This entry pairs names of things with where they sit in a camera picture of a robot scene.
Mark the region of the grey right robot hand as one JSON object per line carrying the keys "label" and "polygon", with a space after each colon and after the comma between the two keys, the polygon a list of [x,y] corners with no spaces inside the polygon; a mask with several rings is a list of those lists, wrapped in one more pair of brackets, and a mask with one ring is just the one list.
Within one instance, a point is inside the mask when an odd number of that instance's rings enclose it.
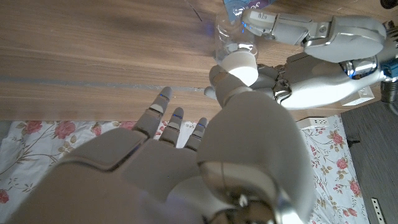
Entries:
{"label": "grey right robot hand", "polygon": [[165,87],[126,130],[113,129],[64,156],[10,223],[306,223],[312,167],[290,113],[215,66],[221,110],[177,147],[183,109],[160,138],[172,96]]}

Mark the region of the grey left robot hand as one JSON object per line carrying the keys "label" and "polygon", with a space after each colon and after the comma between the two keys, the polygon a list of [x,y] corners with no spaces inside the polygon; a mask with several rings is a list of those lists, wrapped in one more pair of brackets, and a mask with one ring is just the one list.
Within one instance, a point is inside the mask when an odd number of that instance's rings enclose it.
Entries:
{"label": "grey left robot hand", "polygon": [[387,31],[368,16],[307,16],[246,9],[241,17],[255,35],[303,52],[289,57],[279,70],[274,97],[288,110],[330,105],[384,79],[382,51]]}

